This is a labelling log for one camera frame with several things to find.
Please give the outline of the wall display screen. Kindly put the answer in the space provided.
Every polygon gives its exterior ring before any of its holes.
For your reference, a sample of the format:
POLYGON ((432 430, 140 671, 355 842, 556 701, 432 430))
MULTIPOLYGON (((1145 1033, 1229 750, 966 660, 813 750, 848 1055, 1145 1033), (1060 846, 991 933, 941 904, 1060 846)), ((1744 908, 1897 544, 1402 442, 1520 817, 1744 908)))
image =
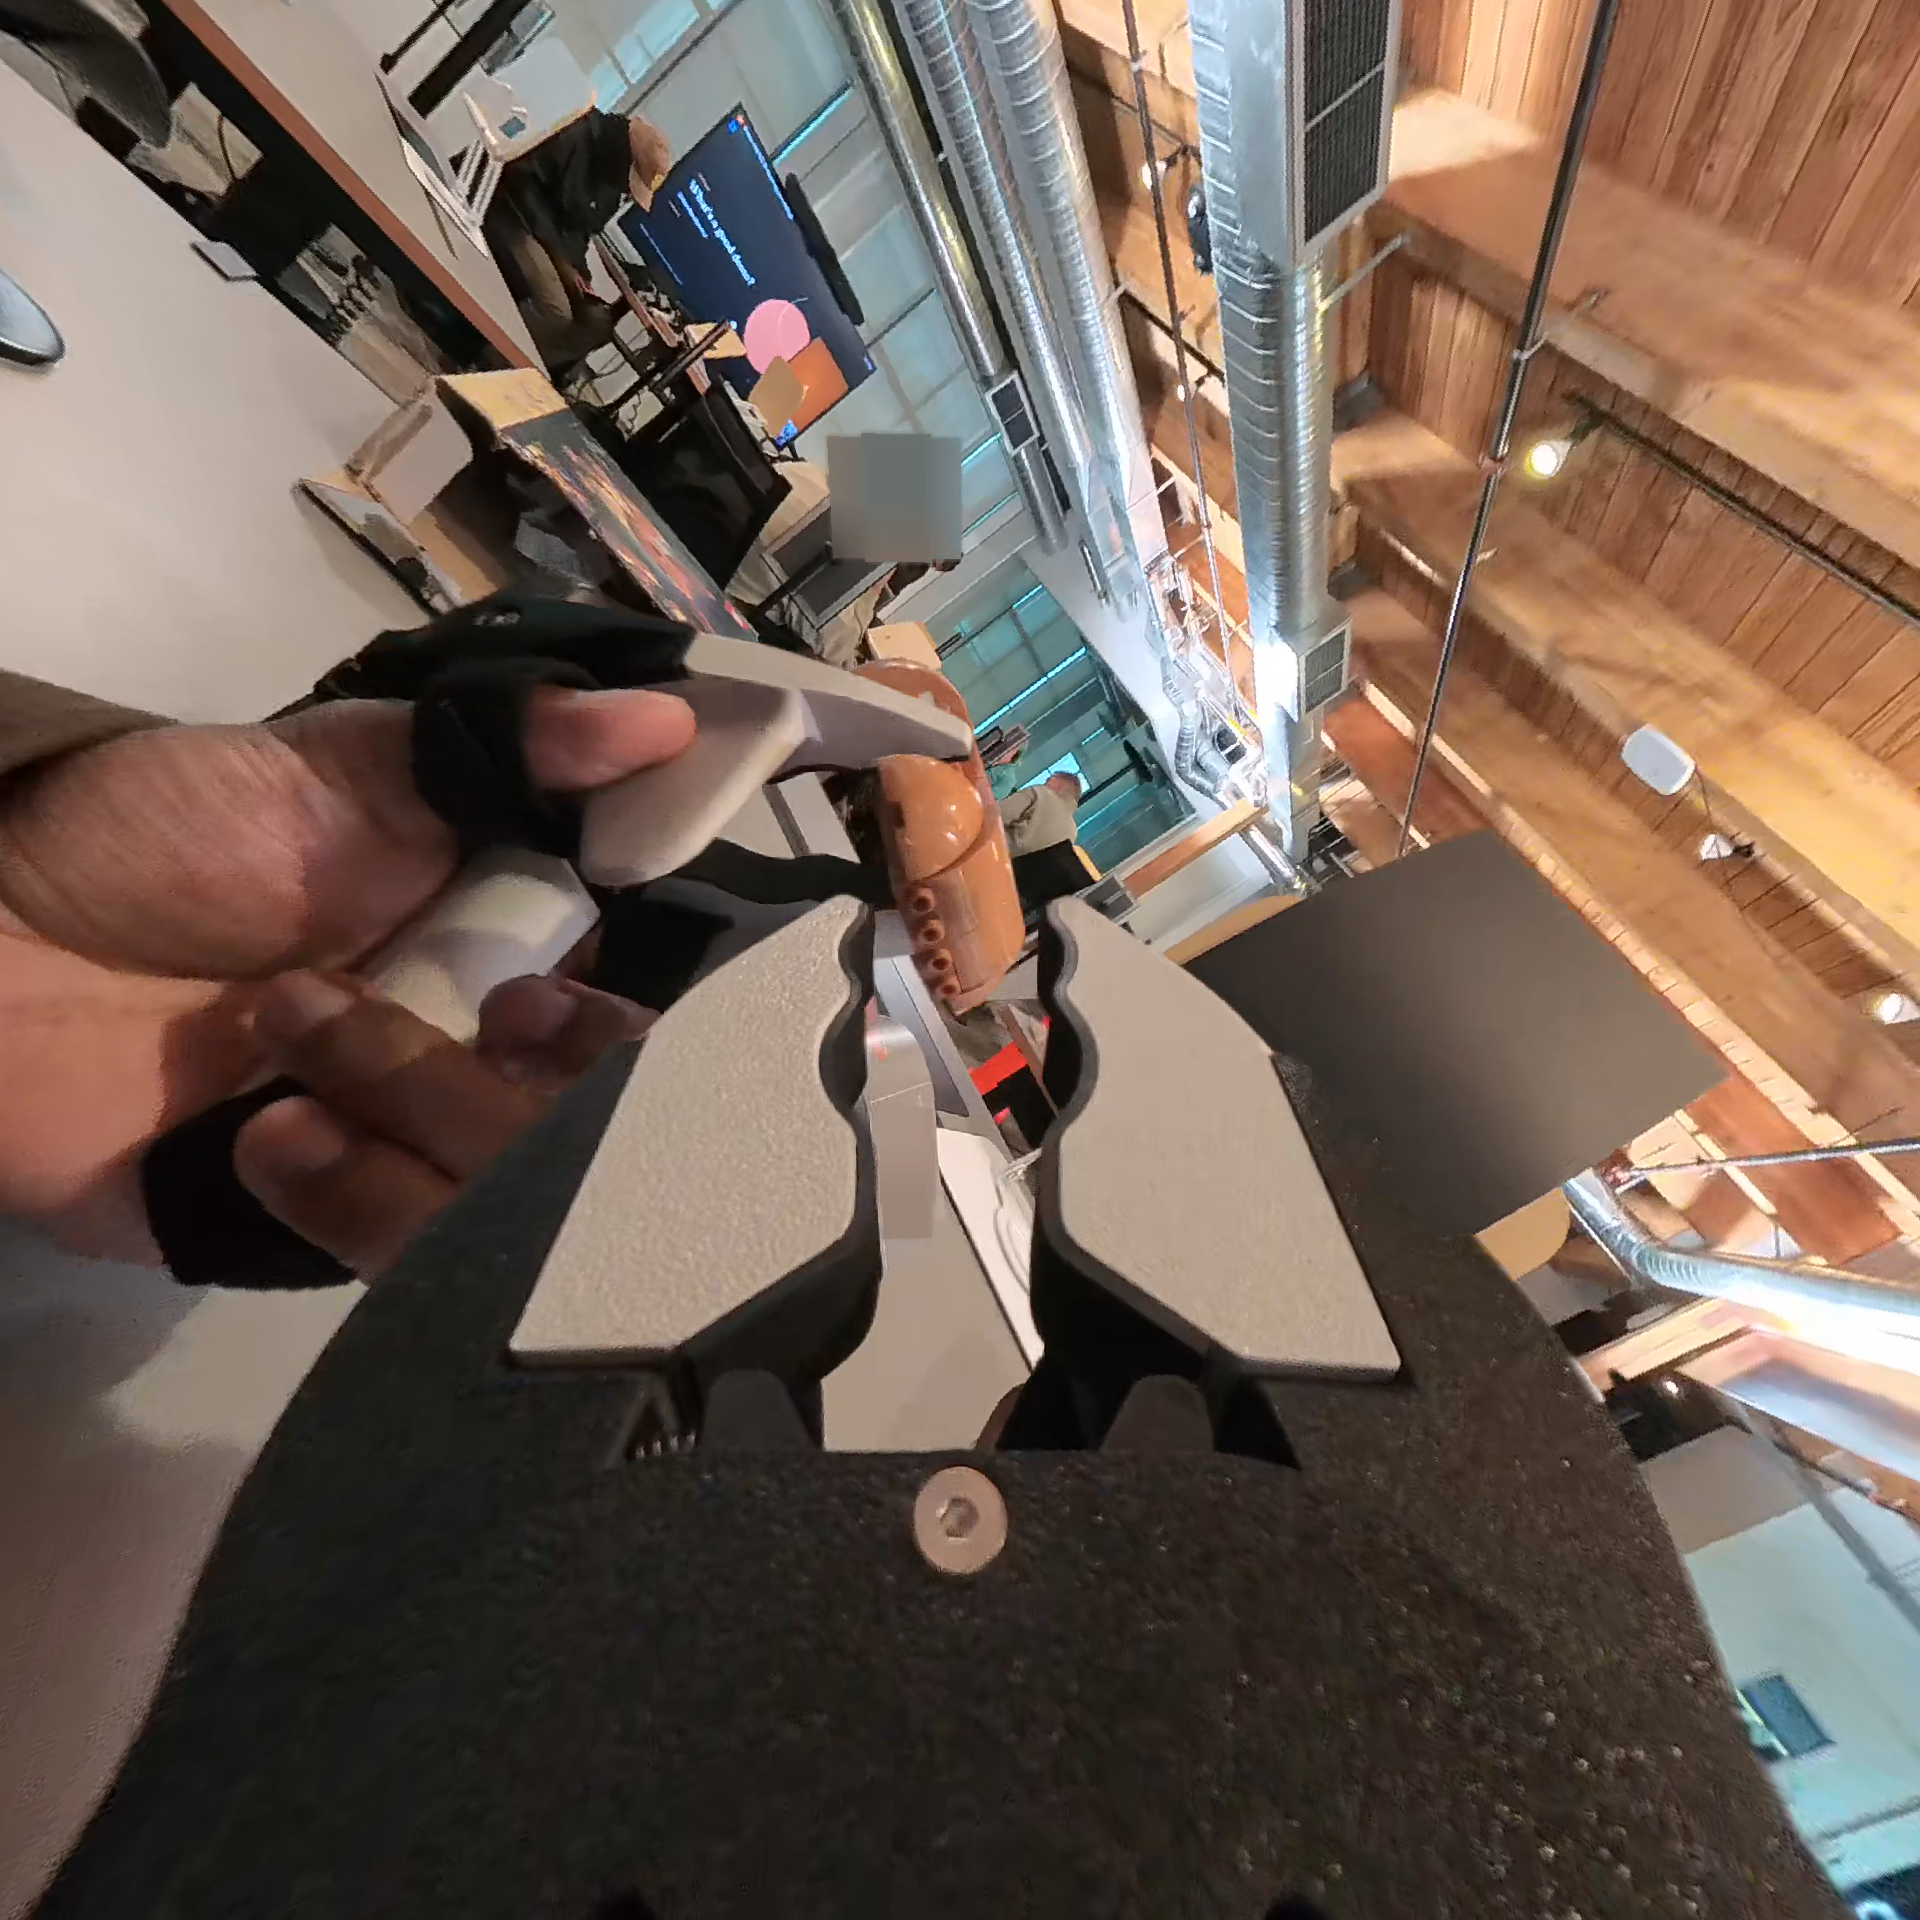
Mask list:
POLYGON ((864 313, 798 178, 780 178, 737 104, 675 160, 649 205, 615 233, 636 268, 694 325, 726 325, 746 389, 770 363, 803 378, 790 428, 813 425, 873 372, 864 313))

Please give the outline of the person's left hand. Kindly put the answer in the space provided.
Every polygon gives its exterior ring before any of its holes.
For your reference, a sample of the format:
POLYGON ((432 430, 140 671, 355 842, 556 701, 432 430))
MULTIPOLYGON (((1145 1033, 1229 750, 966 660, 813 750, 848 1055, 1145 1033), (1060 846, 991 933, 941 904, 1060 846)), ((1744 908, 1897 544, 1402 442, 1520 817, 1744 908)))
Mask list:
POLYGON ((372 1284, 654 1025, 519 978, 459 1046, 355 980, 459 867, 415 790, 407 710, 101 724, 2 768, 2 1221, 156 1267, 148 1149, 287 1076, 300 1093, 241 1123, 235 1178, 372 1284))

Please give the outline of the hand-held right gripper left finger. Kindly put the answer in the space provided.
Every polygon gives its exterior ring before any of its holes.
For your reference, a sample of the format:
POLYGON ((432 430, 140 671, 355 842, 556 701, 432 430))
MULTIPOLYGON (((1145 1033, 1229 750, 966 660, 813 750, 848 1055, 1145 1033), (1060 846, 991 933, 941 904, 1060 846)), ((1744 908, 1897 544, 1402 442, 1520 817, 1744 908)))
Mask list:
POLYGON ((519 1362, 826 1379, 858 1348, 880 1284, 873 958, 873 910, 830 898, 655 1018, 538 1265, 519 1362))

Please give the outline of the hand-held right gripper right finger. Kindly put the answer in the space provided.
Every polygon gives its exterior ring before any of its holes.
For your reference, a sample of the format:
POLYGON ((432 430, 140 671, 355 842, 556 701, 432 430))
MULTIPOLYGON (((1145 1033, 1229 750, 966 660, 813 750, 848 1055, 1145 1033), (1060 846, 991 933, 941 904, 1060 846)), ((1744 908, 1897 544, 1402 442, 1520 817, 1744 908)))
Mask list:
POLYGON ((1396 1342, 1272 1050, 1163 950, 1076 898, 1045 914, 1045 1081, 1030 1307, 1063 1348, 1087 1284, 1199 1362, 1391 1381, 1396 1342))

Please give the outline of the silver ventilation duct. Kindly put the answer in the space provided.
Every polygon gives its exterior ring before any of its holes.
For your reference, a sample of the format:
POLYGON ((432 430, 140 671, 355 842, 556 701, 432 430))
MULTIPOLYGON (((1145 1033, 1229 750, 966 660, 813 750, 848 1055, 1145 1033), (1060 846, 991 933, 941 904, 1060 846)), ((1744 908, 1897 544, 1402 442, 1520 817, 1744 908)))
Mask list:
POLYGON ((1041 546, 1163 658, 1173 560, 1054 4, 830 16, 978 393, 1030 411, 1000 435, 1041 546))
POLYGON ((1383 192, 1402 4, 1188 4, 1256 722, 1334 693, 1329 253, 1383 192))

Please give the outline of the dark office desk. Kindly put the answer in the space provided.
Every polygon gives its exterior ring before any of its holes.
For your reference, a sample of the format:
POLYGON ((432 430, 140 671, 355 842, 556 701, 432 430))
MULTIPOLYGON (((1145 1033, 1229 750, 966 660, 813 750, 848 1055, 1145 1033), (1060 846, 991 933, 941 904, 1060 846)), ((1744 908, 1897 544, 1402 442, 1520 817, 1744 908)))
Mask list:
POLYGON ((541 372, 494 254, 423 189, 369 53, 325 4, 144 4, 167 59, 325 212, 459 368, 541 372))

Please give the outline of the black board with wooden rim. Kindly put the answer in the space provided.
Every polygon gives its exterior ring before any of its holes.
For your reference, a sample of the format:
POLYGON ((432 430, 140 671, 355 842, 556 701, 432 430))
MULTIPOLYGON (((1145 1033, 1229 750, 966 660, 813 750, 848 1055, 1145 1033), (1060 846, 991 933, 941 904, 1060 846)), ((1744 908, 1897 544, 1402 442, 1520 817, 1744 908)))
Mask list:
POLYGON ((1729 1076, 1492 831, 1331 881, 1188 972, 1309 1070, 1438 1234, 1492 1228, 1729 1076))

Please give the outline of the brown lego assembly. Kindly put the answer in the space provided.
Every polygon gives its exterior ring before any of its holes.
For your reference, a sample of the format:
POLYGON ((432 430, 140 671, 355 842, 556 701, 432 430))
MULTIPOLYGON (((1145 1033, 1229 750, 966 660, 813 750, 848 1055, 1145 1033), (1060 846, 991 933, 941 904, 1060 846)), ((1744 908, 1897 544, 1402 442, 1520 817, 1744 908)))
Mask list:
POLYGON ((951 1016, 983 1005, 1020 965, 1026 922, 1000 804, 975 755, 875 763, 875 827, 907 958, 951 1016))

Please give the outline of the printed lego set box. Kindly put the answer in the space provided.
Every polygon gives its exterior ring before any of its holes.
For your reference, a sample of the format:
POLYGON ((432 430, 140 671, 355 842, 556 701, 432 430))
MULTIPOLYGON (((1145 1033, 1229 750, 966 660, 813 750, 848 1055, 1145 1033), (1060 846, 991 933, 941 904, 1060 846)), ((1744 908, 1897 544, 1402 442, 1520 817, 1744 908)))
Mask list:
POLYGON ((535 372, 439 375, 300 493, 423 611, 524 588, 753 636, 727 595, 786 479, 694 399, 636 435, 535 372))

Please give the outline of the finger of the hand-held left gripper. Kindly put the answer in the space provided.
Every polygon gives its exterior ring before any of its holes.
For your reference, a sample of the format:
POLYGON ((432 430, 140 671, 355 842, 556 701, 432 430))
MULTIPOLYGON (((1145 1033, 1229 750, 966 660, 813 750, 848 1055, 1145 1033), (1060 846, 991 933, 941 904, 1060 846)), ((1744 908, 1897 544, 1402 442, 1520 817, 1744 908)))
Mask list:
POLYGON ((932 1240, 946 1207, 941 1120, 917 1036, 879 1005, 864 1009, 864 1118, 875 1145, 886 1255, 932 1240))
POLYGON ((722 891, 890 891, 886 858, 879 868, 832 856, 753 861, 716 846, 766 783, 806 770, 875 775, 893 755, 975 755, 966 701, 917 664, 839 671, 697 633, 675 699, 694 718, 692 746, 583 804, 570 861, 593 890, 689 876, 722 891))

